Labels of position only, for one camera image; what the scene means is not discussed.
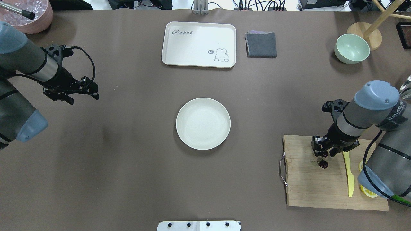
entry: white floor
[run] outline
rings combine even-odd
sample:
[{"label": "white floor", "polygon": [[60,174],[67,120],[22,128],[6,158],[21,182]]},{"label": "white floor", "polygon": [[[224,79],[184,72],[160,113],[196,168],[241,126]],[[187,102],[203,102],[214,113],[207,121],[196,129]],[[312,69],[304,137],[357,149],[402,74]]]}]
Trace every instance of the white floor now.
[{"label": "white floor", "polygon": [[[93,7],[93,9],[111,9],[110,4],[108,0],[85,0],[86,2],[90,3],[90,5]],[[232,0],[209,0],[210,2],[215,2],[219,4],[223,9],[231,9],[233,10],[235,5]],[[382,3],[384,6],[387,6],[387,4],[390,2],[390,0],[383,0]],[[150,6],[151,3],[149,0],[144,0],[143,1],[144,5]],[[173,9],[190,9],[191,5],[193,4],[193,0],[173,0]],[[147,7],[144,5],[140,5],[139,7],[135,8],[136,10],[159,10],[156,7]],[[298,5],[298,0],[286,0],[285,1],[285,8],[287,10],[291,11],[298,11],[297,8]],[[208,8],[210,10],[219,8],[216,4],[208,4]],[[316,8],[316,9],[307,9],[305,11],[350,11],[349,5],[340,8],[340,7],[324,7],[324,8]]]}]

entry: brown table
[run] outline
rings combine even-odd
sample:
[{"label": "brown table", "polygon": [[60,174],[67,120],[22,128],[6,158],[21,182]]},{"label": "brown table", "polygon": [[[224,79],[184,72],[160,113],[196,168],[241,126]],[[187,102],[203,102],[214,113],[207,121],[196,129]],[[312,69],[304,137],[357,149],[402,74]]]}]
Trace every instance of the brown table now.
[{"label": "brown table", "polygon": [[[380,26],[383,43],[366,61],[345,65],[333,55],[348,26],[379,14],[55,12],[48,31],[29,38],[83,47],[96,64],[100,100],[53,102],[33,81],[12,79],[49,127],[0,154],[0,230],[154,231],[159,221],[206,219],[241,220],[244,231],[409,230],[411,210],[391,202],[389,212],[288,207],[278,176],[282,136],[324,135],[332,123],[321,111],[325,101],[350,101],[374,79],[398,87],[411,74],[395,18]],[[234,25],[236,65],[163,64],[170,21]],[[274,31],[278,57],[247,58],[248,30]],[[63,66],[91,76],[80,51]],[[231,116],[228,138],[208,151],[189,148],[175,130],[181,106],[198,97],[221,102]]]}]

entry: wooden cutting board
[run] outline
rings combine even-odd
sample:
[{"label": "wooden cutting board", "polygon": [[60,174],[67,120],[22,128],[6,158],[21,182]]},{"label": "wooden cutting board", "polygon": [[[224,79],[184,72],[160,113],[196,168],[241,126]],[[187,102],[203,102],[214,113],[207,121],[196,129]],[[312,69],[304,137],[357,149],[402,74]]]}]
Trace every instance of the wooden cutting board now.
[{"label": "wooden cutting board", "polygon": [[[283,147],[287,166],[286,187],[289,206],[343,208],[389,211],[387,199],[370,198],[360,190],[358,164],[371,140],[359,139],[360,145],[350,151],[351,172],[355,177],[354,193],[348,197],[347,174],[341,153],[327,157],[328,168],[311,163],[316,160],[311,148],[311,136],[284,135]],[[369,150],[368,157],[375,149]]]}]

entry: lemon slice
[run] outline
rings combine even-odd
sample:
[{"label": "lemon slice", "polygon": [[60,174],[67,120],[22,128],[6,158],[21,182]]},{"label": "lemon slice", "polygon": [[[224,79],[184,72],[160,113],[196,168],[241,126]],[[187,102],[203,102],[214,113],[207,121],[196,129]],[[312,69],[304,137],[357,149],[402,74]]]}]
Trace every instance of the lemon slice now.
[{"label": "lemon slice", "polygon": [[360,172],[363,170],[363,161],[360,161],[360,163],[358,164],[358,170],[360,170]]},{"label": "lemon slice", "polygon": [[367,197],[372,197],[372,198],[374,198],[374,197],[377,197],[377,196],[378,196],[377,194],[371,192],[370,190],[366,189],[366,188],[365,188],[364,186],[362,186],[362,185],[360,185],[360,189],[361,189],[361,191],[362,191],[365,195],[367,195]]}]

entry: knife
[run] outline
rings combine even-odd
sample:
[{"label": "knife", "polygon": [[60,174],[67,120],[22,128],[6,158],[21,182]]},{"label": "knife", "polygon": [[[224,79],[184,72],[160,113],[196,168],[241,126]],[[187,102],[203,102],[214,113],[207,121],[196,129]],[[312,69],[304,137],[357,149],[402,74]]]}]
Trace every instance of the knife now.
[{"label": "knife", "polygon": [[345,169],[347,170],[347,180],[348,180],[348,196],[352,197],[354,192],[354,175],[351,173],[350,166],[350,152],[343,152]]}]

